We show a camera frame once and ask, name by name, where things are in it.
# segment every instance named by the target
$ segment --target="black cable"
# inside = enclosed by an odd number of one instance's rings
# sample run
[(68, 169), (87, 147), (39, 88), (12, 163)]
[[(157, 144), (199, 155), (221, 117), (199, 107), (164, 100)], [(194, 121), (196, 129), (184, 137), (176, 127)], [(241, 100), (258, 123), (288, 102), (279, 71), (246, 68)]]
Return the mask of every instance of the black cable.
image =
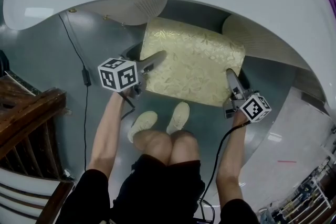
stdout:
[(202, 195), (202, 197), (200, 198), (200, 201), (199, 201), (200, 206), (201, 206), (202, 217), (203, 217), (204, 220), (205, 220), (205, 216), (204, 216), (204, 211), (203, 211), (202, 202), (203, 202), (204, 197), (205, 197), (205, 195), (206, 195), (206, 193), (207, 193), (207, 191), (208, 191), (208, 189), (209, 189), (209, 187), (210, 187), (210, 184), (211, 184), (212, 180), (214, 179), (214, 175), (215, 175), (216, 168), (217, 168), (217, 163), (218, 163), (218, 158), (219, 158), (219, 154), (220, 154), (220, 152), (221, 152), (221, 148), (222, 148), (223, 142), (224, 142), (225, 138), (226, 138), (230, 133), (232, 133), (233, 131), (235, 131), (235, 130), (237, 130), (237, 129), (239, 129), (239, 128), (245, 127), (245, 126), (247, 126), (247, 125), (250, 124), (250, 123), (251, 123), (251, 121), (247, 121), (247, 122), (245, 122), (245, 123), (243, 123), (243, 124), (241, 124), (241, 125), (238, 125), (238, 126), (235, 126), (235, 127), (231, 128), (231, 129), (230, 129), (230, 130), (223, 136), (223, 138), (222, 138), (222, 140), (221, 140), (221, 142), (220, 142), (220, 144), (219, 144), (218, 151), (217, 151), (217, 155), (216, 155), (216, 160), (215, 160), (215, 165), (214, 165), (214, 169), (213, 169), (213, 171), (212, 171), (212, 175), (211, 175), (210, 181), (209, 181), (208, 185), (206, 186), (205, 191), (203, 192), (203, 195)]
[(85, 100), (85, 112), (84, 112), (84, 170), (86, 171), (86, 112), (88, 110), (88, 95), (89, 86), (86, 86), (86, 100)]
[(72, 44), (72, 46), (73, 46), (73, 48), (74, 48), (74, 50), (75, 50), (75, 52), (76, 52), (76, 54), (77, 54), (79, 60), (80, 60), (80, 61), (82, 62), (82, 64), (83, 64), (83, 68), (85, 69), (84, 62), (83, 62), (82, 58), (79, 56), (78, 51), (77, 51), (77, 49), (76, 49), (76, 47), (75, 47), (75, 44), (73, 44), (73, 42), (72, 42), (72, 40), (71, 40), (71, 38), (70, 38), (68, 29), (67, 29), (67, 27), (65, 26), (65, 23), (64, 23), (64, 21), (63, 21), (61, 15), (58, 14), (58, 16), (59, 16), (59, 18), (61, 19), (61, 21), (62, 21), (62, 23), (63, 23), (63, 25), (64, 25), (64, 29), (65, 29), (65, 31), (67, 32), (68, 38), (69, 38), (69, 40), (70, 40), (70, 42), (71, 42), (71, 44)]
[(124, 116), (121, 117), (121, 120), (123, 120), (125, 117), (127, 117), (129, 114), (134, 112), (135, 106), (132, 104), (132, 102), (127, 98), (127, 96), (123, 92), (118, 92), (118, 94), (131, 106), (132, 110), (127, 112)]
[(215, 212), (214, 207), (210, 204), (210, 202), (207, 202), (204, 199), (201, 202), (211, 207), (211, 210), (212, 210), (212, 221), (211, 221), (211, 224), (214, 224), (215, 218), (216, 218), (216, 212)]
[(65, 31), (67, 32), (67, 35), (68, 35), (68, 38), (79, 58), (79, 60), (81, 61), (82, 65), (83, 65), (83, 70), (82, 70), (82, 75), (83, 75), (83, 81), (84, 81), (84, 84), (86, 86), (86, 100), (85, 100), (85, 112), (84, 112), (84, 170), (86, 171), (86, 149), (87, 149), (87, 145), (86, 145), (86, 118), (87, 118), (87, 110), (88, 110), (88, 95), (89, 95), (89, 86), (91, 85), (91, 82), (90, 82), (90, 75), (89, 75), (89, 72), (88, 70), (86, 69), (85, 65), (84, 65), (84, 62), (81, 58), (81, 56), (79, 55), (76, 47), (75, 47), (75, 44), (73, 44), (74, 42), (72, 42), (72, 39), (70, 38), (70, 35), (69, 35), (69, 32), (68, 32), (68, 29), (61, 17), (60, 14), (58, 14), (59, 18), (61, 19), (62, 23), (63, 23), (63, 26), (64, 26), (64, 29)]

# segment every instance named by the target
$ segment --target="gold cushion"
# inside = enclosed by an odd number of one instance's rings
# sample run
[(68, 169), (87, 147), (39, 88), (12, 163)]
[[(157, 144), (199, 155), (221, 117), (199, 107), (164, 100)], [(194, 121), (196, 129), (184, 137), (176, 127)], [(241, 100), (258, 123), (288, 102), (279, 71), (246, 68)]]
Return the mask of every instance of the gold cushion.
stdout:
[(146, 29), (140, 59), (167, 51), (149, 72), (147, 90), (207, 105), (230, 97), (225, 71), (239, 74), (245, 51), (221, 34), (173, 20), (154, 18)]

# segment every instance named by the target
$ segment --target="gray floor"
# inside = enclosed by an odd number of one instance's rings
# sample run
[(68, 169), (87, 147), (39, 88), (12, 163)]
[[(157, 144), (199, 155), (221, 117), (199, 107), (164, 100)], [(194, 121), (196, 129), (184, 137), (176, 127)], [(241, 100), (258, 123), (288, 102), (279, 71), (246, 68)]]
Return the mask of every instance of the gray floor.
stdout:
[[(142, 41), (145, 26), (127, 27), (100, 15), (69, 13), (75, 45), (89, 69), (92, 86), (89, 88), (87, 144), (90, 157), (93, 138), (104, 107), (111, 92), (100, 85), (97, 66), (109, 57), (116, 57), (126, 47)], [(199, 4), (169, 1), (163, 17), (219, 31), (227, 13)], [(65, 23), (70, 28), (67, 17)], [(58, 16), (54, 16), (30, 29), (10, 30), (0, 15), (0, 49), (10, 61), (13, 72), (41, 91), (58, 87), (67, 91), (67, 107), (72, 115), (56, 121), (57, 142), (63, 167), (78, 178), (83, 172), (83, 116), (86, 87), (82, 83), (81, 63), (77, 58)], [(264, 139), (277, 117), (292, 85), (295, 68), (281, 63), (246, 57), (243, 70), (252, 87), (259, 90), (273, 111), (262, 122), (250, 125), (246, 140), (246, 159), (249, 159)], [(122, 122), (119, 164), (113, 174), (122, 181), (130, 172), (130, 165), (139, 153), (128, 142), (127, 131), (136, 117), (144, 111), (154, 110), (159, 115), (156, 128), (164, 130), (174, 107), (180, 100), (145, 93), (135, 102), (136, 111)], [(218, 143), (229, 130), (231, 120), (225, 120), (221, 108), (189, 103), (191, 115), (186, 128), (193, 132), (200, 145), (202, 178), (208, 181)]]

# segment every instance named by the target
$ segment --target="sneaker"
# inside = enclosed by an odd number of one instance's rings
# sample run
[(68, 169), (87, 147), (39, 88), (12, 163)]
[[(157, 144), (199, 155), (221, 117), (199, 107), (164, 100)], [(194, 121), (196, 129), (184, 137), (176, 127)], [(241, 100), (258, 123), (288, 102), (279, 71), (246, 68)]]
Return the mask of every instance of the sneaker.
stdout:
[(140, 116), (138, 116), (131, 127), (131, 130), (127, 134), (129, 141), (133, 143), (133, 137), (137, 132), (150, 129), (157, 120), (158, 117), (154, 111), (143, 112)]
[(189, 118), (190, 108), (186, 102), (179, 103), (175, 109), (167, 127), (167, 134), (172, 134), (178, 130), (181, 130)]

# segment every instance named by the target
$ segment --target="person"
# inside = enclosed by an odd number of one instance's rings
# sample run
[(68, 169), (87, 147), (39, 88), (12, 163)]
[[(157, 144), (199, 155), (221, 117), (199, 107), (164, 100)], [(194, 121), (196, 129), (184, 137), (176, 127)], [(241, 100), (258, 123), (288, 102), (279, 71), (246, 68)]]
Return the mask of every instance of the person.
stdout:
[[(128, 138), (142, 155), (110, 208), (108, 179), (117, 154), (123, 104), (124, 99), (113, 93), (98, 126), (88, 168), (64, 202), (56, 224), (196, 223), (193, 216), (205, 184), (199, 174), (197, 140), (183, 130), (189, 117), (185, 102), (175, 108), (167, 132), (151, 129), (157, 120), (155, 112), (138, 117)], [(246, 121), (237, 112), (233, 126)], [(225, 223), (258, 223), (238, 183), (245, 131), (242, 127), (230, 135), (217, 172), (220, 216)]]

